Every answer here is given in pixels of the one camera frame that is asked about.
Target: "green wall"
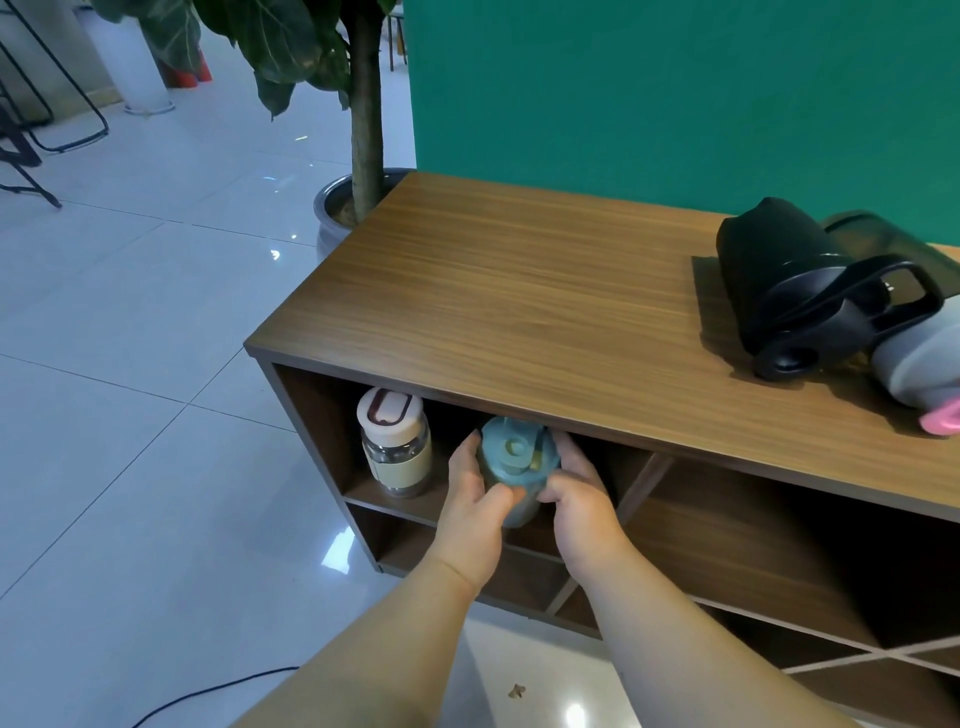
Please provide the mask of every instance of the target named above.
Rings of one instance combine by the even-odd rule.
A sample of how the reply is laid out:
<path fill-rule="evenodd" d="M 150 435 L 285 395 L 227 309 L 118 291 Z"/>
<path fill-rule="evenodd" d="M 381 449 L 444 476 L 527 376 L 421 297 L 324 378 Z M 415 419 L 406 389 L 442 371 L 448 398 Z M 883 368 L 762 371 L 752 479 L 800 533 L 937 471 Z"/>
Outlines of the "green wall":
<path fill-rule="evenodd" d="M 407 0 L 418 167 L 960 244 L 955 0 Z"/>

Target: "blue bottle lid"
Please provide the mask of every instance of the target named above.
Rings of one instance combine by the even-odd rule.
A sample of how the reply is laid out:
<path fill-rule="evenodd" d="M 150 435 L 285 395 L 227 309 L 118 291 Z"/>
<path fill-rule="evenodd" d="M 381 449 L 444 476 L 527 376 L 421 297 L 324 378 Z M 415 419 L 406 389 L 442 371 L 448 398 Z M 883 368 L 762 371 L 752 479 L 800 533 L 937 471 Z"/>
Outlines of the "blue bottle lid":
<path fill-rule="evenodd" d="M 494 417 L 483 425 L 481 452 L 500 482 L 529 487 L 546 481 L 560 467 L 557 446 L 543 425 Z"/>

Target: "hand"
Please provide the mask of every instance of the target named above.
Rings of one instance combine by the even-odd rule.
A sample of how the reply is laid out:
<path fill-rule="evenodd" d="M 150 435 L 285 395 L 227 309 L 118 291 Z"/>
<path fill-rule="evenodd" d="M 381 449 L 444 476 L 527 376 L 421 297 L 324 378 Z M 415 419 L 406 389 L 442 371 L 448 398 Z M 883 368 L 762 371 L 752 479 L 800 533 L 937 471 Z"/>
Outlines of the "hand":
<path fill-rule="evenodd" d="M 503 521 L 523 499 L 522 488 L 497 483 L 484 494 L 477 465 L 480 433 L 474 430 L 450 456 L 450 487 L 437 523 L 437 536 L 423 560 L 442 562 L 460 574 L 471 599 L 490 581 L 503 547 Z"/>
<path fill-rule="evenodd" d="M 581 584 L 633 545 L 616 518 L 596 468 L 566 432 L 551 429 L 560 470 L 550 474 L 537 500 L 556 503 L 553 529 L 566 568 Z"/>

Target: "red object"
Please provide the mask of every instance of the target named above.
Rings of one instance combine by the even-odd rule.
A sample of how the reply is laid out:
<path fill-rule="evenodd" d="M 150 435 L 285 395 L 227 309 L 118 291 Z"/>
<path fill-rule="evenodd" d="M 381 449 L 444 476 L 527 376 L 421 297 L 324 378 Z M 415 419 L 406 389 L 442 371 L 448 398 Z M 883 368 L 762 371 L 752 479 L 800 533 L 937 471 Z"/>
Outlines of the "red object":
<path fill-rule="evenodd" d="M 203 53 L 200 54 L 200 72 L 196 75 L 171 68 L 160 59 L 155 59 L 155 61 L 167 88 L 196 88 L 198 81 L 213 81 L 213 75 L 210 73 L 209 66 L 206 65 Z"/>
<path fill-rule="evenodd" d="M 213 75 L 210 73 L 209 66 L 206 65 L 206 59 L 204 58 L 203 52 L 200 54 L 200 73 L 197 74 L 197 78 L 204 83 L 207 81 L 213 81 Z"/>

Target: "tree trunk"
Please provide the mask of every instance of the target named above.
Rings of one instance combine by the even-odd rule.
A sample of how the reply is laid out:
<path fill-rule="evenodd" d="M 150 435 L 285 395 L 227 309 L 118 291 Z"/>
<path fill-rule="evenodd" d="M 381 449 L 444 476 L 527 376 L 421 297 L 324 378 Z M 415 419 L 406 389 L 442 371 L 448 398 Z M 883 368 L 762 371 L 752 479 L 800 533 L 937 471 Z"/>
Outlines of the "tree trunk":
<path fill-rule="evenodd" d="M 359 0 L 356 4 L 359 7 L 348 30 L 353 81 L 350 92 L 353 204 L 360 222 L 383 198 L 383 119 L 380 114 L 383 12 L 376 0 Z"/>

